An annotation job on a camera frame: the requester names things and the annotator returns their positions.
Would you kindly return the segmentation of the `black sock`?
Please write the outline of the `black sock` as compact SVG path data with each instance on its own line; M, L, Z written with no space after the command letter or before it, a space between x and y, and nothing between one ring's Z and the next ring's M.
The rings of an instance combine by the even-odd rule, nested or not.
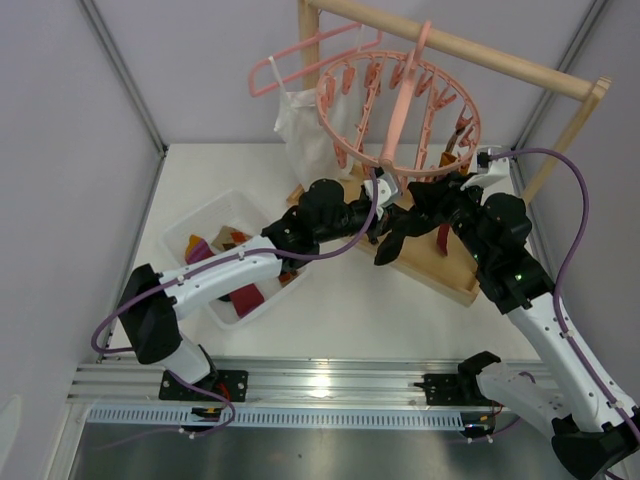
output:
M436 226L432 218L418 211L409 210L401 214L378 246L374 264L384 266L394 262L399 257L407 237L421 237L430 233Z

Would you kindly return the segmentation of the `pink round clip hanger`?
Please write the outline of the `pink round clip hanger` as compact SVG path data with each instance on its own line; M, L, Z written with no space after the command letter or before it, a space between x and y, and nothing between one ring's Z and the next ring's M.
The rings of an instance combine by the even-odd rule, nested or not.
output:
M363 166L381 167L400 177L404 182L433 181L437 177L458 172L458 169L466 163L469 163L471 168L472 157L481 137L479 110L468 91L446 71L423 58L427 37L431 30L431 23L425 22L421 26L415 46L406 53L392 50L367 50L338 60L320 76L316 86L318 119L332 138L335 150L343 156L353 157ZM342 92L346 94L359 66L364 67L362 81L364 100L362 106L357 109L361 118L356 123L356 139L350 141L336 133L330 126L328 113L334 103L337 75L340 73L347 75L347 78L342 81ZM387 92L394 93L396 97L386 135L380 152L368 154L365 152L364 141L373 123L374 107L381 94ZM415 160L409 164L397 159L397 150L414 104L422 106L423 113L419 123ZM440 113L454 120L451 124L451 135L459 119L471 119L471 123L459 137L453 151L458 160L444 167L439 166L443 152L436 156L435 164L428 163L433 127Z

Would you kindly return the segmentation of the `white plastic basket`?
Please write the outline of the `white plastic basket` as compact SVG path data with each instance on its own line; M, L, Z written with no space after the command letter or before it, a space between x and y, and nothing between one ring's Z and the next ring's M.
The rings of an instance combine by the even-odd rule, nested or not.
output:
M229 190L165 229L159 244L173 263L182 267L241 245L267 225L268 218L253 197ZM239 329L292 293L308 275L309 270L301 268L246 286L209 302L202 311L224 330Z

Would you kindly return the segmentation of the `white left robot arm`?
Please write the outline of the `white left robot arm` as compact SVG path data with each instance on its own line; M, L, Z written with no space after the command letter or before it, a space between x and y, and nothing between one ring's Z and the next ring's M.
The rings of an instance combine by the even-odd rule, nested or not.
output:
M182 335L180 320L214 299L323 259L326 242L380 236L399 193L389 174L364 181L351 202L339 182L317 180L279 220L238 247L175 270L135 268L116 315L136 360L191 384L213 375L210 356Z

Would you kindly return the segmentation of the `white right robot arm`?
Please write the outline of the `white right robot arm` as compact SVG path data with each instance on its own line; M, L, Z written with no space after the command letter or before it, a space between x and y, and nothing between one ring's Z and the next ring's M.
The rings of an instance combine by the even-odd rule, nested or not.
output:
M576 479L593 479L639 449L639 406L617 387L569 318L556 286L525 247L532 225L522 199L485 197L452 174L411 182L411 213L432 231L451 227L477 263L481 291L526 337L558 387L553 395L494 360L474 369L479 394L550 440Z

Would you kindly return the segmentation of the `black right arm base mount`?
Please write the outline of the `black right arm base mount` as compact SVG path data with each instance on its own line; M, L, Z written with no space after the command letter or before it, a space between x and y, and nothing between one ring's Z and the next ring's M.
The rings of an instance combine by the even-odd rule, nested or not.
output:
M462 374L424 374L414 386L425 393L431 406L473 406L483 401L474 381Z

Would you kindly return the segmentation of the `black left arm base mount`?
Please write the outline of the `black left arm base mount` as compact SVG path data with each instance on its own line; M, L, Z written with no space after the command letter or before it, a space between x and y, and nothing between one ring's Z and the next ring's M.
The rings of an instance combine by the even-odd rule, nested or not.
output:
M249 372L246 370L219 370L216 379L208 376L197 382L195 386L231 402L244 402L248 384ZM213 398L208 395L184 387L167 372L163 374L158 397L165 401L213 401Z

